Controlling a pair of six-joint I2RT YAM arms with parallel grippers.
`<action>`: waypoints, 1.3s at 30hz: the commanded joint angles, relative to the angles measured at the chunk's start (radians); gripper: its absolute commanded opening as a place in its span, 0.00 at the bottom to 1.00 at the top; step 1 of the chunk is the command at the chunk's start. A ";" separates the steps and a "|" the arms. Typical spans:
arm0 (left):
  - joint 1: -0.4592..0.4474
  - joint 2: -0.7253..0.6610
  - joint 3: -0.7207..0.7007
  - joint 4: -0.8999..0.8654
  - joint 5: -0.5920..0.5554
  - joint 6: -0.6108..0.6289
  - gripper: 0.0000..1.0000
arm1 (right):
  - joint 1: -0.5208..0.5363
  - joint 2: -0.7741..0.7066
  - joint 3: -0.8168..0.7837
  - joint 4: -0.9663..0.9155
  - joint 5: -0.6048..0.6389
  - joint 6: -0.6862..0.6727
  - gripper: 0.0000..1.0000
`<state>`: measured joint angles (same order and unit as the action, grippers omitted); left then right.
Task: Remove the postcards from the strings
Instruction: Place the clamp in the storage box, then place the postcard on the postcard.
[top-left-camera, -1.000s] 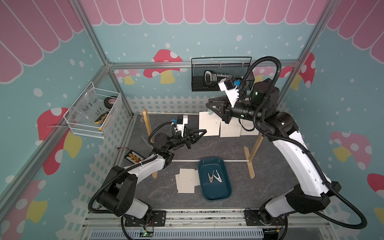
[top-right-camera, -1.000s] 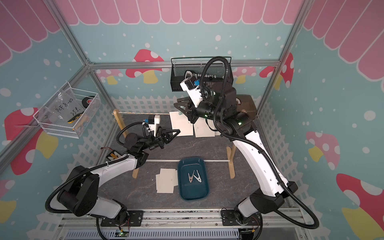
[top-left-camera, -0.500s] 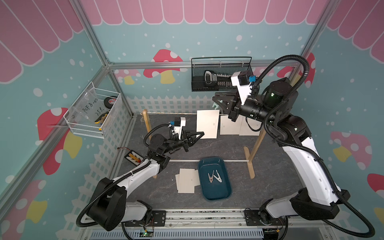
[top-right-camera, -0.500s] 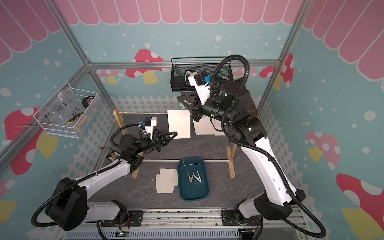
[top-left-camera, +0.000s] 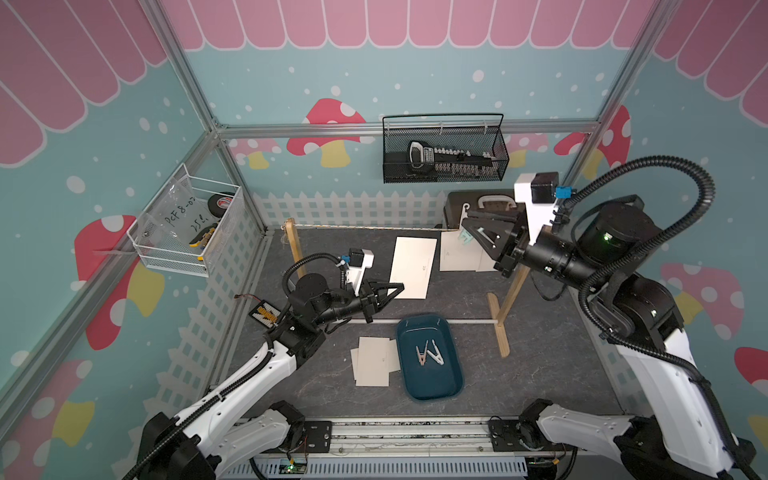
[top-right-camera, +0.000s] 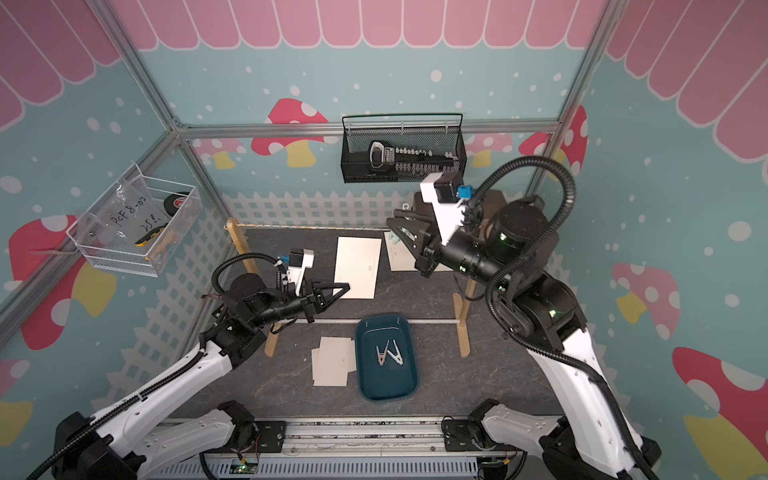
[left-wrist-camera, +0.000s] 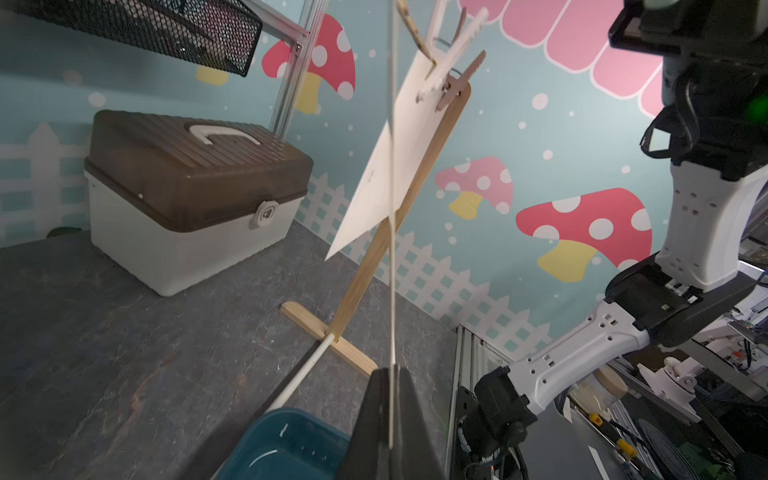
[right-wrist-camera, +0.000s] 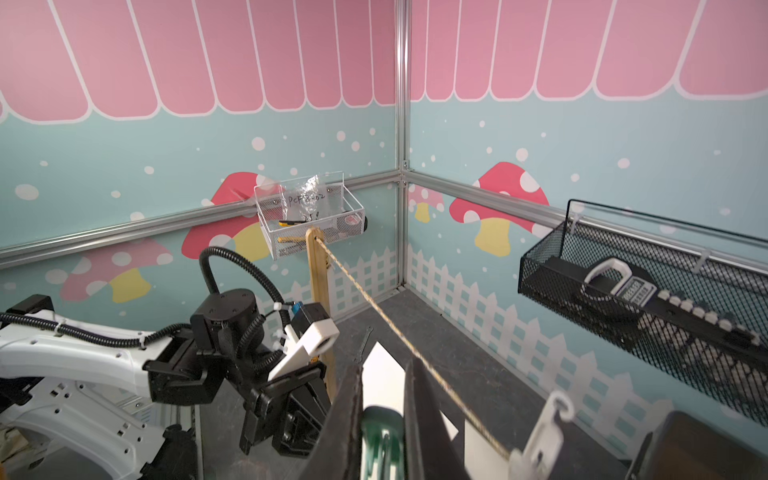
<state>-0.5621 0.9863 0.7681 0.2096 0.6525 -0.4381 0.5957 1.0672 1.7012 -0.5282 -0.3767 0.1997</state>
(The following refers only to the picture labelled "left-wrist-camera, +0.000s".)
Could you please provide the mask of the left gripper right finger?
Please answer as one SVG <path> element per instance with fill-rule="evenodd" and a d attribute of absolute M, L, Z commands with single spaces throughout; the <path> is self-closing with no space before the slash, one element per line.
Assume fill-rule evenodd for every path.
<path fill-rule="evenodd" d="M 392 478 L 444 479 L 410 372 L 396 365 L 392 377 Z"/>

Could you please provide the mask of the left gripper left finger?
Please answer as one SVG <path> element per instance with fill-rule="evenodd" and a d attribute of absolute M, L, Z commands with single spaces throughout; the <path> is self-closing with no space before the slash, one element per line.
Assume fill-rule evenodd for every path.
<path fill-rule="evenodd" d="M 369 378 L 336 479 L 390 479 L 389 388 L 389 370 L 375 370 Z"/>

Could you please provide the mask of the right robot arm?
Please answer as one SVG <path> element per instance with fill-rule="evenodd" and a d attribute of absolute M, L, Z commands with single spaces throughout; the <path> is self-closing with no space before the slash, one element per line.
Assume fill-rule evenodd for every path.
<path fill-rule="evenodd" d="M 641 151 L 669 162 L 672 206 L 661 249 L 621 260 L 587 318 L 538 355 L 484 375 L 456 425 L 467 476 L 521 467 L 528 427 L 559 394 L 648 345 L 677 347 L 750 294 L 739 246 L 767 181 L 767 5 L 628 1 L 616 49 L 662 58 L 662 110 Z"/>

